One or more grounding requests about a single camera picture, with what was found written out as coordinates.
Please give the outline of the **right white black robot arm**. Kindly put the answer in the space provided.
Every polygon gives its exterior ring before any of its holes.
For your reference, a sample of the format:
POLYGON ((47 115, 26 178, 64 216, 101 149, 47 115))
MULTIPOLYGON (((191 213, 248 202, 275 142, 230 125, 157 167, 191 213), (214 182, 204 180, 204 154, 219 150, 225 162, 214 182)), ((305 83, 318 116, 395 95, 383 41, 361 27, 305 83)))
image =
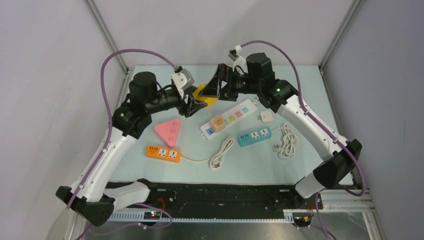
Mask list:
POLYGON ((303 209, 311 196, 337 185, 358 162, 361 143, 347 140, 321 122, 307 107, 300 89, 286 80, 278 79, 270 58, 263 52, 253 53, 246 59, 247 71, 236 64, 220 63, 200 96, 235 101, 239 94, 254 94, 267 109, 291 123, 314 147, 322 163, 294 185, 290 202, 303 209))

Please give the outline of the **yellow cube socket adapter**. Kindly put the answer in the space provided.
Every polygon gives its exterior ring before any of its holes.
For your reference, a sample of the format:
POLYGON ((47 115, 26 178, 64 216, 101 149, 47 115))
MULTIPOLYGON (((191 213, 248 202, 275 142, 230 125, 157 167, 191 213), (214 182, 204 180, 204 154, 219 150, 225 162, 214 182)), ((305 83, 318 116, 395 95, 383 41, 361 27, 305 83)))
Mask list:
POLYGON ((211 97, 211 96, 200 96, 201 90, 205 88, 206 84, 200 84, 196 90, 193 92, 193 97, 195 99, 195 107, 204 107, 204 108, 210 108, 212 105, 214 105, 219 98, 218 97, 211 97))

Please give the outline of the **white multicolour power strip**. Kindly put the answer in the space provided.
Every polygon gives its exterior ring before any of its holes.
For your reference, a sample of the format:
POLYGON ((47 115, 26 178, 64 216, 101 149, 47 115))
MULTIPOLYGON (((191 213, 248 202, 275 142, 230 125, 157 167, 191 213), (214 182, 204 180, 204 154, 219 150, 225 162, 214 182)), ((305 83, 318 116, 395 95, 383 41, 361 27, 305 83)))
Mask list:
POLYGON ((232 107, 231 109, 221 113, 208 122, 200 126, 201 136, 206 140, 211 140, 217 135, 224 133, 227 129, 233 127, 235 124, 241 120, 247 118, 249 115, 253 114, 258 109, 258 100, 246 99, 238 105, 232 107), (218 127, 213 126, 213 120, 223 121, 223 129, 218 130, 218 127))

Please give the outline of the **beige cube socket adapter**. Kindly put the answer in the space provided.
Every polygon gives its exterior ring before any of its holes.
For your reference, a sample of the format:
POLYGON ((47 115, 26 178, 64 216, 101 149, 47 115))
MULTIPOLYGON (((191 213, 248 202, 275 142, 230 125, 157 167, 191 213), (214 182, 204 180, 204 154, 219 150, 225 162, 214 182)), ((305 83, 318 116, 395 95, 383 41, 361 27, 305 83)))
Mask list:
POLYGON ((222 132, 226 128, 226 121, 221 115, 211 118, 209 124, 215 133, 222 132))

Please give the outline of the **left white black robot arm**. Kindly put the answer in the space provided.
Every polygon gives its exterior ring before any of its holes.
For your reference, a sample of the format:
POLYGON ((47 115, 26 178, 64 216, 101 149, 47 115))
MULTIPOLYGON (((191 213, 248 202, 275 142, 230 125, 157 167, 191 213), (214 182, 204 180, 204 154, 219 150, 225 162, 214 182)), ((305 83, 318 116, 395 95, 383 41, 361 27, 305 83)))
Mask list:
POLYGON ((145 179, 118 188, 107 188, 110 177, 126 152, 152 123, 152 114, 176 108, 186 118, 207 106, 194 98, 194 78, 187 69, 176 71, 171 84, 158 89, 154 73, 136 73, 128 94, 109 120, 108 131, 97 155, 71 186, 60 186, 56 196, 92 226, 103 225, 123 208, 141 203, 157 204, 154 184, 145 179))

